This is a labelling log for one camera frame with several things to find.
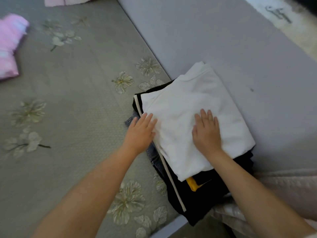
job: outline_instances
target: hand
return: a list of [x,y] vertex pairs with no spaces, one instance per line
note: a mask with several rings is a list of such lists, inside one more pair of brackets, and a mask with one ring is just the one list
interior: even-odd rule
[[135,156],[145,151],[151,144],[155,133],[152,132],[157,119],[151,122],[153,114],[144,113],[138,120],[135,117],[125,135],[123,147],[127,148],[129,152],[133,152]]
[[200,115],[195,114],[196,125],[192,130],[193,142],[196,148],[206,157],[210,158],[215,153],[222,151],[219,122],[217,117],[213,118],[208,110],[200,110]]

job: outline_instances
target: pink folded garment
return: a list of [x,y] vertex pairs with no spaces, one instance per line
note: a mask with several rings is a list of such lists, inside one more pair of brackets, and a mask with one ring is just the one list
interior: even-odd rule
[[27,20],[15,14],[0,19],[0,79],[19,75],[13,53],[28,26]]
[[85,3],[90,0],[44,0],[46,7],[65,6]]

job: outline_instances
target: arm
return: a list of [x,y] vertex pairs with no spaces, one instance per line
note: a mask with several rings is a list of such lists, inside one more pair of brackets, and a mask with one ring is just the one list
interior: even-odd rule
[[259,237],[304,238],[316,233],[292,208],[234,162],[222,149],[218,119],[202,109],[195,114],[193,142],[227,185]]
[[33,238],[95,237],[125,173],[138,154],[152,142],[157,120],[153,114],[135,118],[123,145],[74,186],[42,220]]

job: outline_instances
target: forearm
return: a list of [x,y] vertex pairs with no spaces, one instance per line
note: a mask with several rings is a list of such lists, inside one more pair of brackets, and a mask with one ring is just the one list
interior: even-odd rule
[[101,162],[43,219],[33,237],[95,237],[135,156],[121,147]]
[[292,208],[219,152],[207,157],[221,176],[246,220],[259,237],[299,237],[316,232]]

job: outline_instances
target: folded black garment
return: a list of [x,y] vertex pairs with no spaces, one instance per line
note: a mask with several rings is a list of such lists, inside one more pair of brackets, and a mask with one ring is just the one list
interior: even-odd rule
[[[143,113],[143,108],[142,108],[141,94],[161,90],[165,88],[167,85],[169,85],[170,83],[172,83],[172,81],[169,83],[163,84],[161,86],[151,88],[146,92],[137,94],[138,103],[140,105],[142,113]],[[135,101],[133,101],[133,109],[138,113],[138,109],[137,109]],[[245,156],[239,156],[236,158],[237,159],[236,162],[250,174],[253,173],[252,172],[253,162],[250,160],[251,157],[252,157],[252,153],[249,151],[245,154]],[[180,182],[178,180],[177,176],[174,174],[173,170],[170,168],[170,166],[166,162],[168,171],[172,177],[172,180],[175,184],[177,192],[186,208],[186,211],[184,212],[180,204],[180,201],[177,198],[177,195],[173,188],[171,180],[169,179],[166,173],[166,170],[164,169],[161,158],[157,156],[155,159],[151,160],[151,163],[153,167],[155,168],[155,170],[157,171],[158,175],[162,178],[162,180],[166,184],[169,202],[178,213],[186,217],[189,224],[192,226],[195,225],[199,220],[201,220],[210,211],[210,209],[216,203],[218,203],[224,195],[228,194],[229,192],[227,186],[224,184],[223,180],[214,169],[210,171],[205,171],[203,173],[200,172],[199,174],[197,174],[198,176],[196,175],[197,176],[196,179],[198,180],[198,182],[199,181],[202,182],[205,180],[208,180],[208,182],[207,183],[203,182],[205,184],[199,189],[197,189],[196,192],[193,192],[191,188],[189,187],[187,181]]]

